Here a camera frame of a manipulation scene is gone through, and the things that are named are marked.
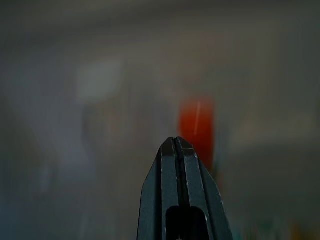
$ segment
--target red object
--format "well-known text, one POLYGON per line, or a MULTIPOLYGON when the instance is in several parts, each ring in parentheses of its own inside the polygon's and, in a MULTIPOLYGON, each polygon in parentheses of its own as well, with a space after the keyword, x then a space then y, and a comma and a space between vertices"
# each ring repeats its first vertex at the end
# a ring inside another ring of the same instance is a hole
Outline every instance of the red object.
POLYGON ((191 143, 202 163, 211 171, 214 156, 214 106, 205 100, 189 100, 179 118, 181 137, 191 143))

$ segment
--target blurry background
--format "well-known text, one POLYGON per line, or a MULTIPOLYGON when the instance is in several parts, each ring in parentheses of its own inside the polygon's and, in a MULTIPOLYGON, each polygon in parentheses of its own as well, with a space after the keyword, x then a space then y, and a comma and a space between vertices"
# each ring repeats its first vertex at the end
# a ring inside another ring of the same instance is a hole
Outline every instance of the blurry background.
POLYGON ((5 1, 1 239, 135 239, 181 102, 214 99, 232 225, 320 214, 320 5, 5 1))

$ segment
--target orange object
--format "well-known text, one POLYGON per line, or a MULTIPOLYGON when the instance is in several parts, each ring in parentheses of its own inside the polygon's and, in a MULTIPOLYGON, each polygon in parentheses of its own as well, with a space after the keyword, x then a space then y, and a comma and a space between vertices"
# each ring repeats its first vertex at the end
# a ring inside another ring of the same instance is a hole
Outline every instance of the orange object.
POLYGON ((189 100, 181 108, 179 132, 191 143, 202 163, 211 171, 214 156, 214 107, 209 101, 189 100))

